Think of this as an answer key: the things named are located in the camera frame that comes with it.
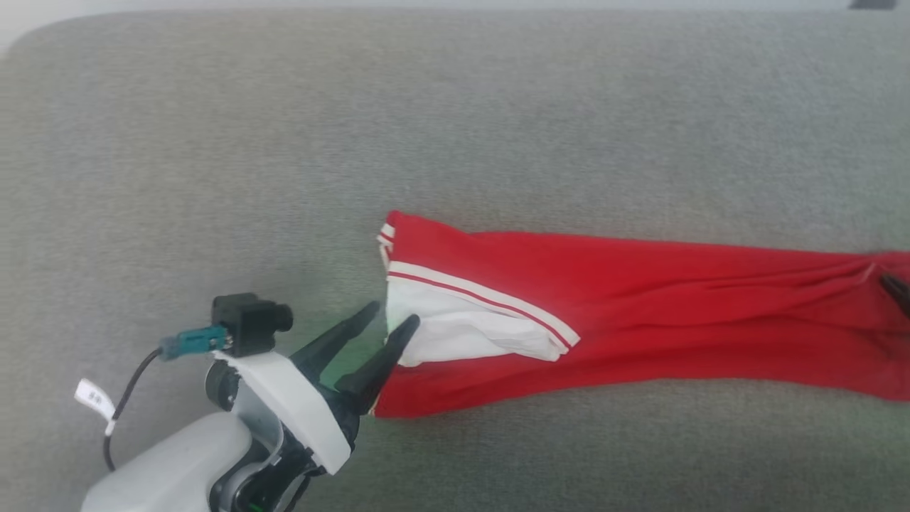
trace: gray fabric surface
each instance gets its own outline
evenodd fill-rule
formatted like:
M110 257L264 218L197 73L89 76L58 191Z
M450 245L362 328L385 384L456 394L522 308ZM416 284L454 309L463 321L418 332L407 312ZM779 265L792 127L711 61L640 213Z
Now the gray fabric surface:
M0 503L72 510L157 339L210 299L297 312L290 351L383 291L399 208L466 230L910 249L910 18L114 15L3 64ZM346 353L362 360L373 329ZM126 461L211 411L153 364ZM910 407L761 382L546 394L369 420L308 510L910 509Z

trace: white stripe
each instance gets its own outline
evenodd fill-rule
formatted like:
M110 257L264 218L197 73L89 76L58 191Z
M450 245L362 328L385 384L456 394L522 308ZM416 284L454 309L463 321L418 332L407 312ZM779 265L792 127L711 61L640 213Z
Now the white stripe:
M559 333L560 336L562 336L565 339L566 343L568 343L571 346L574 346L580 339L579 335L571 327L569 327L569 325L567 323L563 322L562 320L560 320L553 314L550 314L531 303L525 302L522 299L519 299L517 297L512 297L511 295L507 295L502 292L497 292L497 291L493 290L492 288L487 288L486 286L483 286L482 284L478 284L476 282L472 282L472 281L468 281L466 279L455 277L453 275L449 275L447 273L443 273L440 271L434 271L433 269L428 269L427 267L422 267L420 265L405 263L403 261L392 261L389 264L389 271L412 275L414 277L420 277L423 279L428 279L430 281L447 284L449 286L454 286L456 288L460 288L466 292L471 292L476 295L479 295L480 297L483 297L484 299L488 299L493 302L498 302L500 304L509 305L509 306L511 306L521 312L524 312L528 315L531 315L531 316L537 318L538 320L540 320L541 322L545 323L546 324L545 327L550 327L554 331ZM399 280L399 279L406 279L406 278L400 278L397 276L389 276L389 279L390 280L393 280L393 279ZM492 309L494 311L508 314L509 316L516 315L516 313L510 309L499 308L488 302L479 302L475 297L472 297L472 296L468 295L467 293L459 293L454 290L449 290L449 289L440 288L440 287L433 287L433 288L436 290L439 290L440 292L445 292L445 293L448 293L451 295L458 296L466 301L480 304L480 305L482 305L486 308ZM561 353L567 352L568 349L565 348L565 346L562 344L562 342L559 340L559 338L554 336L552 333L551 333L551 338L562 349Z
M383 224L382 229L379 230L379 232L389 238L395 238L395 228L393 228L391 224Z
M382 258L382 264L386 267L386 271L389 270L389 255L386 254L386 246L379 246L379 257Z

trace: black cable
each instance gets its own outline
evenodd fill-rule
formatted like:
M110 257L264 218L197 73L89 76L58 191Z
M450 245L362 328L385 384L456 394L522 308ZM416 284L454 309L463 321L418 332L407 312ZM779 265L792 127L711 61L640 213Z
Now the black cable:
M120 414L123 413L123 408L126 406L126 401L129 400L129 396L133 393L133 388L136 387L136 382L139 380L139 375L141 375L151 364L152 361L155 361L155 358L161 355L161 348L158 347L152 351L146 358L139 364L139 367L133 372L133 376L129 379L129 384L126 385L126 390L123 392L123 396L120 397L120 403L116 405L114 409L114 415L111 416L111 421L116 421L120 418ZM105 452L105 463L107 463L107 469L115 471L114 460L111 458L111 434L105 435L105 443L103 446Z

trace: black object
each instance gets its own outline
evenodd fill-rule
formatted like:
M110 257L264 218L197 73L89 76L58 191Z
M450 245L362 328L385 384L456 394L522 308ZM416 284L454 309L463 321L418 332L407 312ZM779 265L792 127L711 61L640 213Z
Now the black object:
M222 295L212 301L212 324L230 334L224 352L243 357L275 348L275 331L290 331L294 313L286 304L262 301L255 293Z
M379 303L370 302L359 312L338 323L289 357L329 405L329 410L348 440L351 451L354 450L354 440L360 428L360 417L376 402L379 390L389 380L392 369L401 358L411 336L417 331L420 318L411 315L389 335L389 339L377 353L356 371L339 378L334 387L321 383L319 379L341 349L363 333L377 312ZM223 361L215 362L206 376L206 394L209 400L229 411L234 405L237 389L237 372ZM312 450L303 446L287 428L284 436L285 443L281 447L277 463L250 475L241 484L231 512L293 510L307 489L310 479L325 474L325 469L313 461Z
M897 307L901 308L907 318L910 318L910 286L893 274L882 274L878 281L888 295L891 295L891 298L897 302Z
M120 403L117 404L116 409L114 409L114 415L111 416L111 421L116 421L116 420L120 419L120 415L123 414L123 408L126 407L126 402L129 401L129 396L131 394L133 394L133 388L135 388L136 383L139 382L139 375L141 375L146 370L146 368L148 368L148 366L152 363L152 361L155 361L155 358L158 357L159 355L161 355L160 347L156 348L155 350L152 351L152 353L147 355L146 358L142 360L142 363L139 364L139 367L136 369L136 371L133 372L133 376L130 377L129 383L126 385L126 389L123 392L123 396L120 397ZM104 454L105 454L105 463L107 464L107 469L109 469L111 472L114 472L114 471L116 471L116 466L114 466L114 459L111 458L111 435L112 434L113 434L113 432L105 435L105 442L102 445L101 449L104 451Z
M206 397L225 411L234 407L240 375L223 360L216 360L206 374Z

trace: red sweatpants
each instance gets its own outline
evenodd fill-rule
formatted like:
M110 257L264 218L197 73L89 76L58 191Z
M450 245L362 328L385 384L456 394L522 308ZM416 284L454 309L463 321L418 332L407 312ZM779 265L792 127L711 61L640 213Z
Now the red sweatpants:
M377 416L657 378L766 379L910 401L910 319L878 281L883 272L910 281L910 252L465 233L399 212L380 241L390 281L423 282L527 316L564 353L556 361L509 353L399 366Z

